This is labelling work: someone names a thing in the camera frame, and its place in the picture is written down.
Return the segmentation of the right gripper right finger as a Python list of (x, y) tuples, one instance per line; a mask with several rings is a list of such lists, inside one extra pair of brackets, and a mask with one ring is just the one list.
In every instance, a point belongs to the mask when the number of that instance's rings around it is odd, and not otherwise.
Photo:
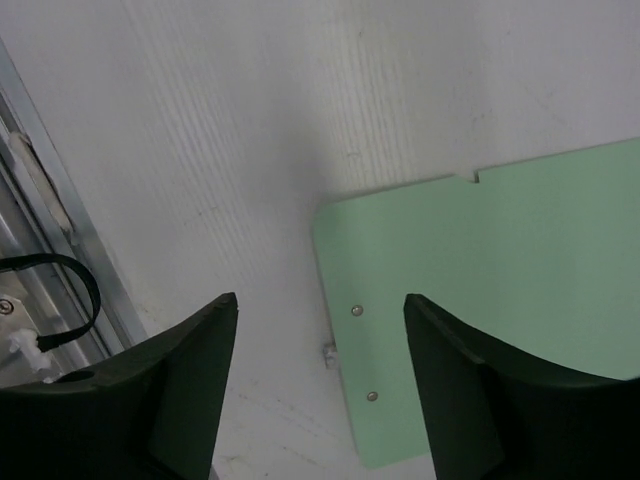
[(404, 320), (437, 478), (638, 478), (638, 379), (544, 360), (423, 295)]

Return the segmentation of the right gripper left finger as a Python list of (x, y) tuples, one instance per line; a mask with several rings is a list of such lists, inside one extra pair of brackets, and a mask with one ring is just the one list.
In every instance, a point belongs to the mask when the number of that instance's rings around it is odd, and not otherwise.
[(237, 323), (225, 293), (107, 360), (2, 389), (2, 478), (210, 478)]

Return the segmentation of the green clipboard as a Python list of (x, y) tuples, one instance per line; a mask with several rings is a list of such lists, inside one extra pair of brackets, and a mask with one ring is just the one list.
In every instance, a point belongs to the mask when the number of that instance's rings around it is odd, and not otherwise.
[(639, 373), (637, 140), (339, 201), (312, 226), (369, 469), (429, 449), (404, 324), (409, 294), (555, 363)]

